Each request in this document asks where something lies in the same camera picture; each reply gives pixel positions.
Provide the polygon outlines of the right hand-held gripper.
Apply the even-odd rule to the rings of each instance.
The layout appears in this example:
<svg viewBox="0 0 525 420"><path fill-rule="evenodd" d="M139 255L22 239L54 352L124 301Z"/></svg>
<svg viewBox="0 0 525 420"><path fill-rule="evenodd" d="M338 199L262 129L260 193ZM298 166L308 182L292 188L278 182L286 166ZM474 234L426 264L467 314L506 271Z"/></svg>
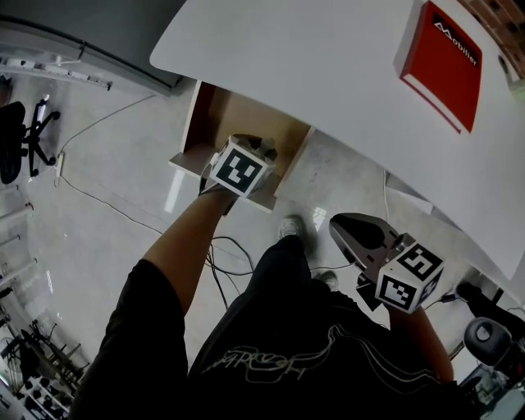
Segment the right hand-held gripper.
<svg viewBox="0 0 525 420"><path fill-rule="evenodd" d="M384 304L413 313L438 285L445 260L379 217L339 213L329 232L360 270L356 290L372 311Z"/></svg>

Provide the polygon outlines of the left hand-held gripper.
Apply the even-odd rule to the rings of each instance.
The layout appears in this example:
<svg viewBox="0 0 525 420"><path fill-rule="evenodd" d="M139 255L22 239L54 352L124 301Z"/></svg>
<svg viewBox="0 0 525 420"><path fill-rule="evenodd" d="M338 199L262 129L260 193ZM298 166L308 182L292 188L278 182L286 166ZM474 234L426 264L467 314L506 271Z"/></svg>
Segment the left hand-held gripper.
<svg viewBox="0 0 525 420"><path fill-rule="evenodd" d="M271 212L278 185L275 141L255 135L230 135L200 176L199 195L229 190L237 199Z"/></svg>

